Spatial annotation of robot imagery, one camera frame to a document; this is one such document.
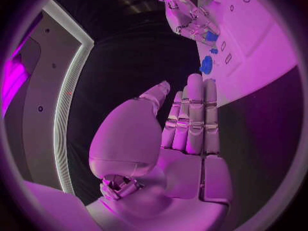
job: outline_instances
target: robotic hand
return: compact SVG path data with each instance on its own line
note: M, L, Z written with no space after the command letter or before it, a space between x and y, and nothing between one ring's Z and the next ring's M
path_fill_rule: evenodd
M220 33L219 28L202 6L190 0L160 0L165 2L166 17L173 32L213 46Z
M104 214L91 214L103 228L216 230L228 212L232 185L219 156L215 82L190 75L161 133L155 116L169 89L163 82L117 107L92 141Z

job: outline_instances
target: pink lighting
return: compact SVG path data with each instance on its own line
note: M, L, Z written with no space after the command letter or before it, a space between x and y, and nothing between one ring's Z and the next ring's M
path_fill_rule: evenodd
M28 77L29 74L25 66L19 60L13 59L5 64L2 87L2 117L6 114L10 103Z

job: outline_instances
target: purple light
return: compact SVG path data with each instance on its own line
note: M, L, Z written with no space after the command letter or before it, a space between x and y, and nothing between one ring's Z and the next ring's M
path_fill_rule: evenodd
M29 74L21 62L10 60L5 64L2 87L2 117L6 114L10 103L28 77Z

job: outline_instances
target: blue component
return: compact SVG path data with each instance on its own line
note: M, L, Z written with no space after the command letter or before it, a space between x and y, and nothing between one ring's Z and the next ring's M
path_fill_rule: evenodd
M208 31L206 34L206 40L208 41L216 41L218 39L218 35L213 34L212 32Z
M213 60L209 55L207 55L202 61L200 71L205 74L210 74L212 68L213 68Z
M213 54L217 54L218 53L218 49L214 49L213 48L213 49L210 50L210 52L213 53Z

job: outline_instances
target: white light strip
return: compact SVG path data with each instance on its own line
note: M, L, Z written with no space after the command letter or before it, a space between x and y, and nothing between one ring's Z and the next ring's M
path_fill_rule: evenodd
M59 181L64 192L74 194L66 153L67 122L73 93L94 41L55 1L51 0L43 10L82 44L73 57L62 82L53 127L54 158Z

